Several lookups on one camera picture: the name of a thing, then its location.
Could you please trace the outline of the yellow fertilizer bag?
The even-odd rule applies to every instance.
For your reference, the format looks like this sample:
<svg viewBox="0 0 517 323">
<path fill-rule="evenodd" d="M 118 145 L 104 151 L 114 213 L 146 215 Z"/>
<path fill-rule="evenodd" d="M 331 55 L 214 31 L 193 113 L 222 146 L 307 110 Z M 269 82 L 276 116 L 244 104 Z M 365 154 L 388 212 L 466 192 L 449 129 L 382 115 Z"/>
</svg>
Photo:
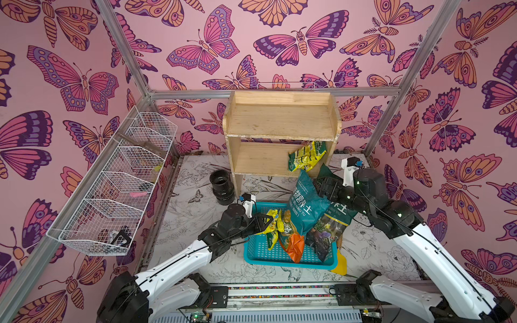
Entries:
<svg viewBox="0 0 517 323">
<path fill-rule="evenodd" d="M 327 153 L 327 145 L 324 141 L 311 141 L 308 145 L 288 155 L 288 170 L 311 171 Z"/>
<path fill-rule="evenodd" d="M 280 239 L 280 234 L 285 231 L 284 221 L 282 219 L 283 211 L 281 209 L 270 209 L 267 215 L 272 216 L 273 221 L 261 235 L 266 237 L 267 249 L 273 250 Z"/>
</svg>

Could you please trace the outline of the teal orange soil bag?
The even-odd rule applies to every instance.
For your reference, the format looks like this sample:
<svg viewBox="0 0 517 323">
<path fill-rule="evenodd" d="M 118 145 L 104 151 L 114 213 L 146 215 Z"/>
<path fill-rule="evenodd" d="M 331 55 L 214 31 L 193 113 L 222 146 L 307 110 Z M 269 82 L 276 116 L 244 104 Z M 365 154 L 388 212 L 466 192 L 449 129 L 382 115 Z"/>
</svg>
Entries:
<svg viewBox="0 0 517 323">
<path fill-rule="evenodd" d="M 311 177 L 300 171 L 296 187 L 282 211 L 279 243 L 290 260 L 300 263 L 305 248 L 305 237 L 330 206 L 327 198 L 320 197 Z"/>
</svg>

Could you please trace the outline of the dark green soil bag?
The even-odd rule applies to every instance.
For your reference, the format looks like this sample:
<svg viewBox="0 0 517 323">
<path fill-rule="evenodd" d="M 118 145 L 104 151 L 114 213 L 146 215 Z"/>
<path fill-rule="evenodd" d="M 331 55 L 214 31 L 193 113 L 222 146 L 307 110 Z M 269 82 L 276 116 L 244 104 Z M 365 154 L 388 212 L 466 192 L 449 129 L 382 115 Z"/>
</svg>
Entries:
<svg viewBox="0 0 517 323">
<path fill-rule="evenodd" d="M 332 173 L 326 165 L 321 166 L 317 178 L 322 177 L 340 178 Z M 330 257 L 332 244 L 343 235 L 345 229 L 357 215 L 356 211 L 352 211 L 344 204 L 331 203 L 326 198 L 323 199 L 327 202 L 328 207 L 313 228 L 307 233 L 305 239 L 306 245 L 314 250 L 321 262 L 326 261 Z"/>
</svg>

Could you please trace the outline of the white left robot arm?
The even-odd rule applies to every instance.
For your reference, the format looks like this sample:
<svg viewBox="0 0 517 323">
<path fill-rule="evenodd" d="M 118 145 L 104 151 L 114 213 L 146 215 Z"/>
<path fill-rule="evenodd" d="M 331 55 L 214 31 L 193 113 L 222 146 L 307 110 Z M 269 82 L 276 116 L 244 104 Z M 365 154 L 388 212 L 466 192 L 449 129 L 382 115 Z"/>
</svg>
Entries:
<svg viewBox="0 0 517 323">
<path fill-rule="evenodd" d="M 211 285 L 197 270 L 230 250 L 234 240 L 263 233 L 271 215 L 255 205 L 233 203 L 183 251 L 146 271 L 115 277 L 97 311 L 97 322 L 153 322 L 169 313 L 210 299 Z"/>
</svg>

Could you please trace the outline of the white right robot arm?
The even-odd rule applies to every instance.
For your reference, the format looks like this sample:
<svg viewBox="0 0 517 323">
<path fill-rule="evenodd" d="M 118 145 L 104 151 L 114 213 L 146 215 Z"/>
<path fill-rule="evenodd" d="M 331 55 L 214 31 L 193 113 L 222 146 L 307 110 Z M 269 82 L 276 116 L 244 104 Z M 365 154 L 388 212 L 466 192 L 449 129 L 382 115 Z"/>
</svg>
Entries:
<svg viewBox="0 0 517 323">
<path fill-rule="evenodd" d="M 319 196 L 366 216 L 439 290 L 423 292 L 369 270 L 355 282 L 359 301 L 389 303 L 426 322 L 505 322 L 514 313 L 507 297 L 495 296 L 459 265 L 409 203 L 390 199 L 384 176 L 374 169 L 351 166 L 345 178 L 320 176 L 315 187 Z"/>
</svg>

